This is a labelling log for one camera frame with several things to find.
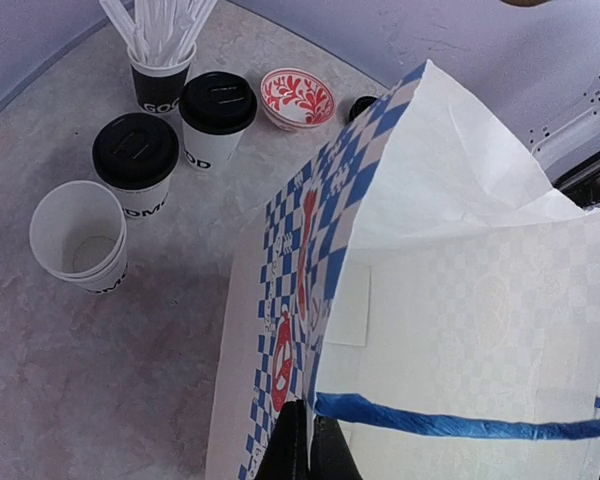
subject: paper cup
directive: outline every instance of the paper cup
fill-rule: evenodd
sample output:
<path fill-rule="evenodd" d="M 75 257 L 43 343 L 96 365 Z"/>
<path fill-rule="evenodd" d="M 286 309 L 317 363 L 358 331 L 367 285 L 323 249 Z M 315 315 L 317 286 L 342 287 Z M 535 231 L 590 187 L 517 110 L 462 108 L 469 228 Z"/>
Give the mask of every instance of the paper cup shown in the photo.
<path fill-rule="evenodd" d="M 226 163 L 257 109 L 253 90 L 237 75 L 210 72 L 187 83 L 179 110 L 189 165 L 210 172 Z"/>
<path fill-rule="evenodd" d="M 113 261 L 107 265 L 101 272 L 86 278 L 67 279 L 61 278 L 69 283 L 74 283 L 80 288 L 95 293 L 109 293 L 114 291 L 122 280 L 127 276 L 127 247 L 126 244 L 118 251 Z"/>
<path fill-rule="evenodd" d="M 123 115 L 109 123 L 92 151 L 96 173 L 130 218 L 151 217 L 162 209 L 178 154 L 173 128 L 146 113 Z"/>
<path fill-rule="evenodd" d="M 47 272 L 83 286 L 96 280 L 106 283 L 110 273 L 115 275 L 112 265 L 122 257 L 126 263 L 126 234 L 122 207 L 113 193 L 80 180 L 60 185 L 40 201 L 31 218 L 29 243 Z"/>
<path fill-rule="evenodd" d="M 172 67 L 151 67 L 140 63 L 130 49 L 133 85 L 138 105 L 149 113 L 168 113 L 178 106 L 178 98 L 187 81 L 189 66 L 196 54 L 194 44 L 186 59 Z"/>

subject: paper bag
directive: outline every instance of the paper bag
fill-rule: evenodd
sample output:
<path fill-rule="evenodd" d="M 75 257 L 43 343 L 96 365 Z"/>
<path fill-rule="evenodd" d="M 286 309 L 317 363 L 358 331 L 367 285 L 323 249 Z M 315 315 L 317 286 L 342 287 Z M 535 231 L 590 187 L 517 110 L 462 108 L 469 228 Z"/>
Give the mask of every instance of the paper bag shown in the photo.
<path fill-rule="evenodd" d="M 284 403 L 311 406 L 316 389 L 506 421 L 600 415 L 600 211 L 585 215 L 554 190 L 430 62 L 322 148 L 243 233 L 207 478 L 255 477 Z M 600 471 L 600 439 L 343 428 L 369 479 Z"/>

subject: wall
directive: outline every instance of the wall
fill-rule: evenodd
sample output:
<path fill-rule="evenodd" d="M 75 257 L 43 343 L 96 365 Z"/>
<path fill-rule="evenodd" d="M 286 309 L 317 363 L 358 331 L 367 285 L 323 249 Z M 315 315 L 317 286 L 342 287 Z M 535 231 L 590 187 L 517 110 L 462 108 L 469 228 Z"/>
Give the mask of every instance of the wall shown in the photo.
<path fill-rule="evenodd" d="M 600 0 L 531 9 L 498 0 L 236 2 L 385 85 L 430 57 L 523 139 L 600 70 Z M 0 0 L 0 108 L 23 79 L 101 18 L 96 0 Z"/>
<path fill-rule="evenodd" d="M 0 0 L 0 110 L 103 16 L 97 0 Z"/>
<path fill-rule="evenodd" d="M 600 73 L 600 0 L 237 0 L 385 85 L 427 57 L 521 139 Z"/>

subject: marble table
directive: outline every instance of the marble table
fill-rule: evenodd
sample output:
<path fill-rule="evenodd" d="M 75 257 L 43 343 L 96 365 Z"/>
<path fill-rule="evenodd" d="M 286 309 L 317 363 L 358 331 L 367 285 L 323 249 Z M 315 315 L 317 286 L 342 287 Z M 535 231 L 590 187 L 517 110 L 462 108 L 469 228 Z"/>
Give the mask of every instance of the marble table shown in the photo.
<path fill-rule="evenodd" d="M 137 111 L 121 39 L 106 27 L 0 114 L 0 480 L 202 478 L 232 252 L 242 226 L 382 88 L 314 45 L 221 2 L 190 75 L 226 70 L 257 88 L 277 67 L 332 86 L 336 119 L 288 134 L 259 113 L 230 168 L 180 161 L 166 207 L 129 222 L 129 274 L 93 296 L 46 274 L 28 225 L 38 201 L 95 179 L 91 144 Z M 180 130 L 177 115 L 168 121 Z"/>

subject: black cup lid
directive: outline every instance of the black cup lid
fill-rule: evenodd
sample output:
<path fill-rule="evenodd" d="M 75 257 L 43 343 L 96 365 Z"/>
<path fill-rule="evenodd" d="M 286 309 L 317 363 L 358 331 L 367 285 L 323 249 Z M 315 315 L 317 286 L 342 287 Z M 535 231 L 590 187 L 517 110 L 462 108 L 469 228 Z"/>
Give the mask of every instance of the black cup lid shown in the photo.
<path fill-rule="evenodd" d="M 187 83 L 180 115 L 191 128 L 210 135 L 230 135 L 247 128 L 258 110 L 247 81 L 227 72 L 209 72 Z"/>
<path fill-rule="evenodd" d="M 100 178 L 123 190 L 149 188 L 169 176 L 178 161 L 178 137 L 164 120 L 129 113 L 104 127 L 93 143 Z"/>

